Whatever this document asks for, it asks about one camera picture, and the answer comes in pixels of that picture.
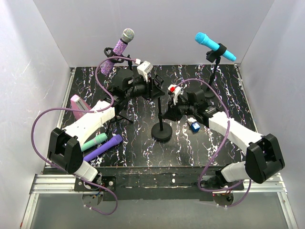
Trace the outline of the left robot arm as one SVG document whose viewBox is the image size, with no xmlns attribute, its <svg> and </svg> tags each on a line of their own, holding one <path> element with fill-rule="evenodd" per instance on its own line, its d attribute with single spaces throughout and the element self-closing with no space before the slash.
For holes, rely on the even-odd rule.
<svg viewBox="0 0 305 229">
<path fill-rule="evenodd" d="M 163 82 L 159 75 L 145 77 L 129 69 L 119 70 L 107 89 L 113 99 L 104 94 L 89 113 L 64 129 L 55 128 L 51 132 L 48 159 L 68 174 L 85 179 L 89 190 L 98 190 L 102 184 L 98 170 L 83 159 L 81 147 L 104 123 L 116 119 L 129 100 L 163 96 Z"/>
</svg>

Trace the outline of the black tripod mic stand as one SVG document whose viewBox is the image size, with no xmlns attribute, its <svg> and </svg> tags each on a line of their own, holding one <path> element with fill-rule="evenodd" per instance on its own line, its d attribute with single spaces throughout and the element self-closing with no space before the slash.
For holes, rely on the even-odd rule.
<svg viewBox="0 0 305 229">
<path fill-rule="evenodd" d="M 120 121 L 124 121 L 126 120 L 128 123 L 130 124 L 133 124 L 133 121 L 128 119 L 127 117 L 124 117 L 122 115 L 115 115 L 114 118 L 112 118 L 109 122 L 109 124 L 113 124 L 113 123 L 117 123 L 117 122 L 120 122 Z"/>
</svg>

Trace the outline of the mint green microphone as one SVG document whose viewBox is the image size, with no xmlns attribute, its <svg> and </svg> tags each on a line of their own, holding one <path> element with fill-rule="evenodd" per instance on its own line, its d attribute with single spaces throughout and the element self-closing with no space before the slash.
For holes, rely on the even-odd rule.
<svg viewBox="0 0 305 229">
<path fill-rule="evenodd" d="M 93 139 L 84 143 L 83 146 L 81 147 L 81 151 L 84 152 L 87 149 L 90 149 L 93 146 L 98 145 L 98 144 L 106 141 L 107 138 L 108 138 L 108 136 L 105 133 L 99 134 L 99 135 L 95 136 Z"/>
</svg>

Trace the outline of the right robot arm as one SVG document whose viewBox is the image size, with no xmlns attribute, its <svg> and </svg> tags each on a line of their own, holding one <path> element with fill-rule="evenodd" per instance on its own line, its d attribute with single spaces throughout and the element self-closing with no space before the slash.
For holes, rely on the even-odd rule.
<svg viewBox="0 0 305 229">
<path fill-rule="evenodd" d="M 183 96 L 182 89 L 170 85 L 172 100 L 163 115 L 164 119 L 179 121 L 186 115 L 190 120 L 199 122 L 232 141 L 245 154 L 244 162 L 228 164 L 217 170 L 215 176 L 208 179 L 206 187 L 228 189 L 233 182 L 251 179 L 262 184 L 285 167 L 284 158 L 277 138 L 252 131 L 214 106 L 209 106 L 204 91 L 188 92 Z"/>
</svg>

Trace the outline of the round base mic stand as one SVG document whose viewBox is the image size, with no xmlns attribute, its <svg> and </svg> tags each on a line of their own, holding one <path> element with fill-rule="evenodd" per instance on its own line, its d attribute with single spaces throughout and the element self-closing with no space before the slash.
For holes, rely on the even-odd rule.
<svg viewBox="0 0 305 229">
<path fill-rule="evenodd" d="M 151 129 L 152 138 L 158 142 L 168 142 L 173 134 L 172 127 L 163 121 L 161 98 L 158 98 L 158 119 L 159 123 L 155 124 Z"/>
</svg>

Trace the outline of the glitter purple microphone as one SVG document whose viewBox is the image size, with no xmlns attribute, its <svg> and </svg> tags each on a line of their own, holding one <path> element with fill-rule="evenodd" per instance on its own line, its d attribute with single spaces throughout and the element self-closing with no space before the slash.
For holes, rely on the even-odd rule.
<svg viewBox="0 0 305 229">
<path fill-rule="evenodd" d="M 130 28 L 124 29 L 122 32 L 122 36 L 119 41 L 116 43 L 114 48 L 107 47 L 104 49 L 104 54 L 107 58 L 113 56 L 123 57 L 122 53 L 126 49 L 129 42 L 131 42 L 134 38 L 134 31 Z M 109 59 L 105 62 L 105 64 L 101 68 L 101 73 L 103 75 L 107 75 L 116 63 L 122 63 L 124 60 L 122 58 Z"/>
</svg>

